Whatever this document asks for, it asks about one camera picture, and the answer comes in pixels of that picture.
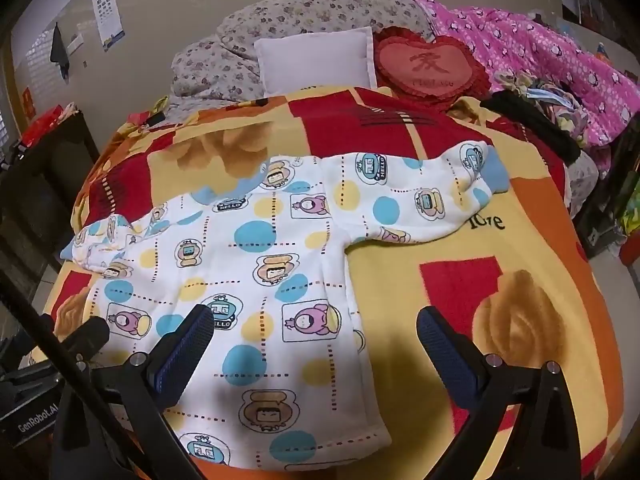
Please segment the black garment on bed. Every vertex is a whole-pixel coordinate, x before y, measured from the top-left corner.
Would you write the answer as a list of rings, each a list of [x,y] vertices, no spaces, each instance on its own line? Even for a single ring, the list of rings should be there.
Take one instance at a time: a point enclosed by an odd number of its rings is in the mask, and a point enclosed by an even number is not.
[[[480,101],[480,106],[529,128],[566,166],[574,164],[582,152],[568,133],[556,126],[533,104],[510,90],[491,93],[487,99]]]

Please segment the white cartoon print baby shirt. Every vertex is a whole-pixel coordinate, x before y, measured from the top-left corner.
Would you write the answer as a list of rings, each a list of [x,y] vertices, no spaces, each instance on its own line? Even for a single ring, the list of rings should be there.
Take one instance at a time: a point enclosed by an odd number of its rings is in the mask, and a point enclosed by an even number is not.
[[[320,469],[390,444],[346,249],[438,240],[508,185],[482,141],[431,160],[278,156],[245,193],[181,194],[136,220],[111,214],[62,255],[96,274],[88,304],[110,329],[107,352],[152,349],[195,306],[213,315],[177,405],[189,455]]]

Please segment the dark cloth on wall hook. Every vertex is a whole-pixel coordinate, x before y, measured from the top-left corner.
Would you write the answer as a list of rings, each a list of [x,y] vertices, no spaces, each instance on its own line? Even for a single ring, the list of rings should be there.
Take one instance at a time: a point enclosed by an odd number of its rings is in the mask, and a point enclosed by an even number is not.
[[[67,82],[70,76],[70,60],[58,25],[53,29],[50,62],[58,66],[62,79]]]

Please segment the colourful cloth pile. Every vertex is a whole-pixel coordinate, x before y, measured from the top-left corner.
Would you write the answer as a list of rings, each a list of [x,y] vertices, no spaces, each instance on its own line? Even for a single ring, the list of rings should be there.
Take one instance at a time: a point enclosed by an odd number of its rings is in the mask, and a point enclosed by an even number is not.
[[[526,70],[495,73],[494,81],[536,107],[552,124],[568,133],[580,148],[589,148],[591,119],[582,101],[555,82],[537,78]]]

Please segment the red item on side table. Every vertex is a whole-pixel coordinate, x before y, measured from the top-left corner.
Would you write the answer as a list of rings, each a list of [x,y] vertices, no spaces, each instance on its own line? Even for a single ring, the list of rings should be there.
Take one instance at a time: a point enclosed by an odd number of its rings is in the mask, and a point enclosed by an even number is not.
[[[57,126],[61,125],[61,122],[64,122],[64,120],[77,112],[78,108],[74,102],[68,103],[66,107],[57,105],[50,108],[27,128],[21,137],[21,144],[26,148],[32,148],[46,134],[52,132]]]

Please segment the dark wooden side table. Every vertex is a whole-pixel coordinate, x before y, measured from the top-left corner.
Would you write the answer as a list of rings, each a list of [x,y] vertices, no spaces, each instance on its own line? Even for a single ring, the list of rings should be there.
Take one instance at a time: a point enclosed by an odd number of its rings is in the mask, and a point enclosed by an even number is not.
[[[61,270],[58,253],[70,234],[76,197],[100,152],[84,114],[76,110],[29,148],[12,148],[1,171],[1,220],[17,227],[40,258]]]

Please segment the pink penguin print quilt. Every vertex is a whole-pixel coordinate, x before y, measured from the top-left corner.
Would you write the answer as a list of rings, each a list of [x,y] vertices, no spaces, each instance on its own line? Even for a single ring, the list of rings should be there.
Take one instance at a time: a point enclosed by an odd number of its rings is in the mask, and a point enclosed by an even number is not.
[[[584,148],[610,144],[639,111],[639,88],[634,82],[570,37],[524,14],[413,1],[427,15],[435,35],[454,37],[468,46],[492,79],[492,90],[500,90],[507,76],[524,73],[567,87],[582,103],[574,133]]]

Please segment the red heart-shaped cushion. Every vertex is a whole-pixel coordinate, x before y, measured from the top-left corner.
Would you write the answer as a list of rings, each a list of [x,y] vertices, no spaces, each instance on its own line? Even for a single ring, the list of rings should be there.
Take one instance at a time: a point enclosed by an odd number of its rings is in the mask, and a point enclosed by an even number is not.
[[[462,96],[481,101],[490,95],[485,67],[456,38],[427,41],[390,26],[373,35],[373,53],[378,85],[403,101],[443,112]]]

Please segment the yellow red rose blanket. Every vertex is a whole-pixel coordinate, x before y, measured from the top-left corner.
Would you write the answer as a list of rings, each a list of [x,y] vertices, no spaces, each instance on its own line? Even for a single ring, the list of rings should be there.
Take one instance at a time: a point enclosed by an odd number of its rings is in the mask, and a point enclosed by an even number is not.
[[[348,253],[389,448],[325,479],[420,479],[465,420],[416,336],[431,304],[480,350],[506,362],[560,363],[577,418],[582,474],[600,476],[620,449],[623,375],[600,288],[560,189],[536,148],[470,98],[455,118],[388,90],[306,90],[199,110],[151,130],[115,133],[74,206],[80,229],[111,212],[142,216],[171,196],[228,191],[270,155],[372,151],[416,160],[463,139],[489,141],[508,192],[454,234],[424,245],[365,242]]]

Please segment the wall calendar poster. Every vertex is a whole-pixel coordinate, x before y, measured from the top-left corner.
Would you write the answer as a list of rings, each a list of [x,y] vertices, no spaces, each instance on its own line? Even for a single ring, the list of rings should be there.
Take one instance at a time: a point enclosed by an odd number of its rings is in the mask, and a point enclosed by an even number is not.
[[[102,48],[108,51],[125,36],[116,0],[91,0]]]

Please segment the grey floral quilt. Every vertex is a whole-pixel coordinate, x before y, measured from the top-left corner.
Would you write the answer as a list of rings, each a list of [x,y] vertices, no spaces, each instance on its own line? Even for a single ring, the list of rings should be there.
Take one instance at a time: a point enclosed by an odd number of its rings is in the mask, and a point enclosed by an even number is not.
[[[435,38],[425,11],[413,0],[262,0],[224,18],[213,35],[189,44],[171,63],[166,112],[181,122],[194,110],[221,108],[262,97],[254,42],[307,32],[369,26],[410,29]]]

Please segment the white square pillow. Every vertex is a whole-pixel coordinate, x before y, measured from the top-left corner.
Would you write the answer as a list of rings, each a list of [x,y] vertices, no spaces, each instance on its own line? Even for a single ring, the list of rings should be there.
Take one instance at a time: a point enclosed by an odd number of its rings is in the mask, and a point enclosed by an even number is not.
[[[262,38],[254,50],[265,96],[312,87],[378,86],[370,27]]]

